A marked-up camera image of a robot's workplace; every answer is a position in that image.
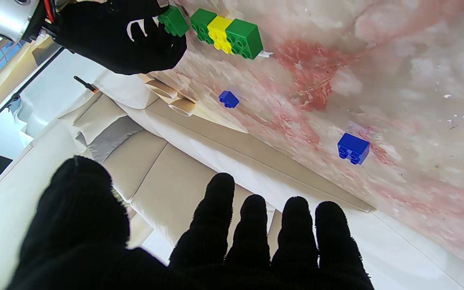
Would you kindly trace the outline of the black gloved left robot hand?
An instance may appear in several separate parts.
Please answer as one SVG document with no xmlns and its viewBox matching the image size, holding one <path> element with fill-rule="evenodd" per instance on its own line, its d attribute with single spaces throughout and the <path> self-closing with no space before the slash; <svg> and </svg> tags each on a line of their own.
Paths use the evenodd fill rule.
<svg viewBox="0 0 464 290">
<path fill-rule="evenodd" d="M 55 171 L 37 203 L 8 290 L 373 289 L 335 202 L 321 202 L 312 218 L 305 198 L 289 198 L 271 257 L 266 202 L 250 195 L 228 248 L 234 178 L 217 173 L 166 266 L 141 248 L 127 248 L 129 218 L 111 185 L 108 171 L 83 156 Z"/>
</svg>

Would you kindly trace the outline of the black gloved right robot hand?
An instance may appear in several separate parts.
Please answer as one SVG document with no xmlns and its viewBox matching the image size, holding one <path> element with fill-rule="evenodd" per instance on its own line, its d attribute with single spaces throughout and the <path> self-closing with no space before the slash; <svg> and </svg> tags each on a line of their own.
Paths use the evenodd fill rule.
<svg viewBox="0 0 464 290">
<path fill-rule="evenodd" d="M 184 35 L 171 35 L 153 20 L 167 9 L 156 0 L 75 2 L 60 11 L 54 40 L 116 74 L 169 70 L 187 44 Z"/>
</svg>

